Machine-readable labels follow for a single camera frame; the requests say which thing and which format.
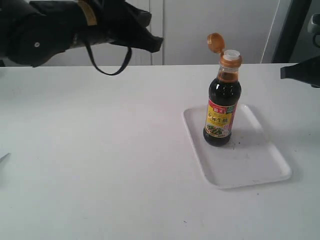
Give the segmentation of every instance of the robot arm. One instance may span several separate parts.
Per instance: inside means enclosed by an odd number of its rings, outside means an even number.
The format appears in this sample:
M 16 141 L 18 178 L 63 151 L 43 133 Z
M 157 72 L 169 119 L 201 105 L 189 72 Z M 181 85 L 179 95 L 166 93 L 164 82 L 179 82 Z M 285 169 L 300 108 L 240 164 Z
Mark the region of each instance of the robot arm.
M 98 69 L 90 46 L 110 43 L 128 47 L 123 70 L 131 48 L 160 50 L 163 39 L 146 29 L 151 17 L 125 0 L 2 0 L 0 59 L 38 67 L 58 53 L 86 47 Z

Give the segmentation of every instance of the white tray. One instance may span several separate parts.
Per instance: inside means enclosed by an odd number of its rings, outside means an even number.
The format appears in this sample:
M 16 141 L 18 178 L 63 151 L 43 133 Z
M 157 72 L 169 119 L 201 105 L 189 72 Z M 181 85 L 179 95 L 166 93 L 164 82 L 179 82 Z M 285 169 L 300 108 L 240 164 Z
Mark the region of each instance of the white tray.
M 238 104 L 230 141 L 221 147 L 203 137 L 207 106 L 189 108 L 183 119 L 206 179 L 219 189 L 265 184 L 289 179 L 292 170 L 269 141 L 250 108 Z

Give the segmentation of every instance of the black cable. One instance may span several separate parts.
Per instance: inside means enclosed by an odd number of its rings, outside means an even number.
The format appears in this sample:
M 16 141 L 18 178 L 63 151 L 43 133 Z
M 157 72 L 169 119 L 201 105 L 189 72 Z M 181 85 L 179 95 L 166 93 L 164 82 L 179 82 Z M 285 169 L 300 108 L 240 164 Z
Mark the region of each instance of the black cable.
M 316 41 L 316 38 L 317 38 L 317 36 L 319 36 L 320 34 L 315 34 L 315 35 L 313 35 L 313 38 L 312 38 L 312 43 L 313 43 L 313 45 L 314 46 L 316 46 L 317 48 L 319 48 L 320 49 L 320 45 L 317 43 L 317 41 Z
M 96 64 L 96 62 L 95 62 L 94 54 L 93 54 L 92 49 L 91 49 L 91 46 L 90 46 L 90 43 L 87 41 L 87 39 L 85 39 L 85 38 L 83 38 L 83 37 L 82 37 L 82 41 L 83 41 L 83 43 L 84 43 L 84 45 L 85 45 L 85 47 L 86 47 L 86 50 L 87 50 L 87 52 L 88 52 L 88 54 L 89 54 L 89 58 L 90 58 L 90 60 L 91 60 L 92 65 L 93 65 L 93 66 L 95 67 L 95 69 L 97 69 L 100 73 L 105 74 L 105 75 L 108 75 L 108 76 L 115 76 L 115 75 L 120 74 L 120 73 L 121 73 L 123 70 L 125 70 L 125 68 L 128 66 L 128 64 L 129 64 L 129 62 L 130 62 L 130 59 L 131 59 L 131 57 L 132 57 L 132 49 L 131 49 L 131 47 L 128 47 L 128 51 L 127 51 L 127 53 L 126 53 L 126 55 L 125 55 L 125 58 L 124 58 L 124 60 L 123 60 L 123 63 L 122 63 L 122 65 L 121 65 L 121 67 L 119 68 L 119 70 L 116 71 L 115 73 L 106 73 L 106 72 L 102 71 L 102 70 L 97 66 L 97 64 Z

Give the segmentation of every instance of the table surface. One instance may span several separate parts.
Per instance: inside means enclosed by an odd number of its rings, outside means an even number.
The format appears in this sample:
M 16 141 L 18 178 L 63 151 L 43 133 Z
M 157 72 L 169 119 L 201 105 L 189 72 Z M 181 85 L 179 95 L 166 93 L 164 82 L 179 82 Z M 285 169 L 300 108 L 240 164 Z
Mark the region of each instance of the table surface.
M 229 190 L 203 176 L 182 112 L 217 65 L 0 70 L 5 240 L 318 240 L 320 90 L 283 64 L 240 69 L 242 95 L 293 170 Z M 115 68 L 104 67 L 112 72 Z

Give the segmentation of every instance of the food image on label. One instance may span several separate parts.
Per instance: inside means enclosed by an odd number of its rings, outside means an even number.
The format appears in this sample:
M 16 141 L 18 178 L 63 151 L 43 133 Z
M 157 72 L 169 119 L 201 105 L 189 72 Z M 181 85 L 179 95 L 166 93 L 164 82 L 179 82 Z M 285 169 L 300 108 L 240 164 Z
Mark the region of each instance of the food image on label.
M 215 138 L 225 138 L 231 133 L 237 105 L 220 106 L 209 99 L 205 131 Z

